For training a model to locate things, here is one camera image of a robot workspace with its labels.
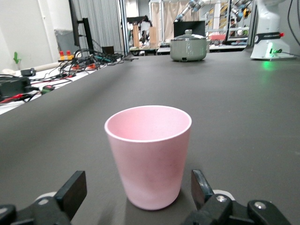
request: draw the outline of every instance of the pink cup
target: pink cup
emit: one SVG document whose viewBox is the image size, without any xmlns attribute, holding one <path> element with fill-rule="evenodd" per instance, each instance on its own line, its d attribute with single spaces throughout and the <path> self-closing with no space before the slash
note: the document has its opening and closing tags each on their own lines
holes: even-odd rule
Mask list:
<svg viewBox="0 0 300 225">
<path fill-rule="evenodd" d="M 129 201 L 158 210 L 177 198 L 188 151 L 191 117 L 168 106 L 126 109 L 105 131 Z"/>
</svg>

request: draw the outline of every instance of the tabletop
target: tabletop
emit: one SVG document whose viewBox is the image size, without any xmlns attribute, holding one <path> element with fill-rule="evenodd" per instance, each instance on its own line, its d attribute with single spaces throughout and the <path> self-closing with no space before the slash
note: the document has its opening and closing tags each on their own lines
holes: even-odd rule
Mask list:
<svg viewBox="0 0 300 225">
<path fill-rule="evenodd" d="M 74 225 L 175 225 L 195 210 L 190 172 L 246 205 L 271 201 L 300 224 L 300 63 L 247 52 L 200 62 L 169 55 L 103 68 L 0 115 L 0 203 L 20 210 L 85 170 L 88 194 Z M 177 200 L 145 211 L 126 198 L 104 131 L 113 114 L 168 105 L 192 118 Z"/>
</svg>

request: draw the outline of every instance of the corrugated metal panel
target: corrugated metal panel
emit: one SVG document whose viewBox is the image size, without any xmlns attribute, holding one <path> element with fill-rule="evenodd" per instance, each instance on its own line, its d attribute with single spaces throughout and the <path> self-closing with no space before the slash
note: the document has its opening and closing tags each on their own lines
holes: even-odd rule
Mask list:
<svg viewBox="0 0 300 225">
<path fill-rule="evenodd" d="M 78 20 L 88 18 L 95 50 L 100 46 L 114 46 L 115 52 L 122 52 L 121 27 L 118 0 L 73 0 Z M 83 35 L 84 27 L 79 26 Z M 80 38 L 81 48 L 87 48 L 85 37 Z"/>
</svg>

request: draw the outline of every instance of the black band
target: black band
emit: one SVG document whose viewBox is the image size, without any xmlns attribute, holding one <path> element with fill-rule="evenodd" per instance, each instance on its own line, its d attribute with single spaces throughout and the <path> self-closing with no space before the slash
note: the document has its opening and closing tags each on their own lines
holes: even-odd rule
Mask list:
<svg viewBox="0 0 300 225">
<path fill-rule="evenodd" d="M 274 32 L 274 33 L 257 34 L 255 37 L 255 43 L 258 44 L 261 40 L 268 40 L 268 39 L 280 39 L 280 33 Z"/>
</svg>

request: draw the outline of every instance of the screw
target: screw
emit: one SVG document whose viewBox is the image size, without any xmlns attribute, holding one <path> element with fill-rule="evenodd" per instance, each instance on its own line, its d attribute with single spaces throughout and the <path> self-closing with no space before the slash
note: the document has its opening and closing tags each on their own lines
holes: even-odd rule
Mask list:
<svg viewBox="0 0 300 225">
<path fill-rule="evenodd" d="M 45 204 L 47 204 L 48 202 L 49 202 L 49 200 L 43 199 L 43 200 L 39 201 L 38 204 L 39 204 L 39 205 L 45 205 Z"/>
<path fill-rule="evenodd" d="M 267 206 L 262 202 L 255 202 L 254 206 L 260 210 L 265 210 L 267 208 Z"/>
<path fill-rule="evenodd" d="M 8 210 L 7 208 L 0 209 L 0 214 L 5 213 L 7 210 Z"/>
<path fill-rule="evenodd" d="M 219 202 L 221 202 L 221 203 L 224 203 L 224 202 L 227 201 L 227 198 L 225 198 L 225 197 L 222 196 L 222 195 L 219 195 L 219 196 L 217 196 L 217 200 L 218 200 Z"/>
</svg>

